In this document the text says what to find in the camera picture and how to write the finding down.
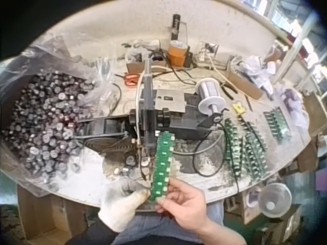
white spool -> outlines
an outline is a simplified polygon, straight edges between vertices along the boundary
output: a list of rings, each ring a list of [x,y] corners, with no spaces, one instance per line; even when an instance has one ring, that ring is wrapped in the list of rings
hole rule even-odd
[[[220,96],[219,89],[219,82],[214,78],[204,78],[196,84],[195,91],[202,99],[198,107],[202,114],[210,116],[226,108],[226,100]]]

red wire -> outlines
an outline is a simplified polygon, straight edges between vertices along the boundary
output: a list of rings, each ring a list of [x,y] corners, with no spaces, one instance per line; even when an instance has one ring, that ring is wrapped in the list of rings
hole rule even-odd
[[[130,73],[130,74],[124,75],[125,86],[128,88],[136,88],[139,77],[140,77],[140,74],[137,74],[137,73]]]

pliers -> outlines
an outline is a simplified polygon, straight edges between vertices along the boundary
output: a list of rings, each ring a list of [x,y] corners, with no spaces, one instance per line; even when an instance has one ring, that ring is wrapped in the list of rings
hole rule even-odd
[[[229,92],[226,91],[226,88],[228,88],[229,90],[233,91],[235,94],[238,94],[239,92],[233,87],[231,86],[230,84],[227,84],[227,83],[220,83],[220,87],[221,87],[221,90],[223,90],[224,94],[230,98],[232,101],[234,100],[234,97],[230,95]]]

clear plastic cup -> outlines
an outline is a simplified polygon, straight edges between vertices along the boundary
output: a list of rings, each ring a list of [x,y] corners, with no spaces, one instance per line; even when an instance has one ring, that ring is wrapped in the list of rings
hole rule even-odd
[[[282,183],[269,184],[259,193],[258,204],[265,216],[269,218],[281,217],[291,207],[291,191]]]

jeans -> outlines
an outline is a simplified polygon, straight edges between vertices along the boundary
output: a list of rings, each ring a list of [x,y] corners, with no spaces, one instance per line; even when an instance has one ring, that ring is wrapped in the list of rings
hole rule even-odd
[[[212,221],[223,225],[223,201],[208,204],[207,215]],[[125,244],[146,236],[167,236],[184,241],[202,243],[196,234],[179,226],[174,219],[170,219],[166,216],[161,217],[160,215],[137,214],[128,224],[127,228],[116,237],[112,244]]]

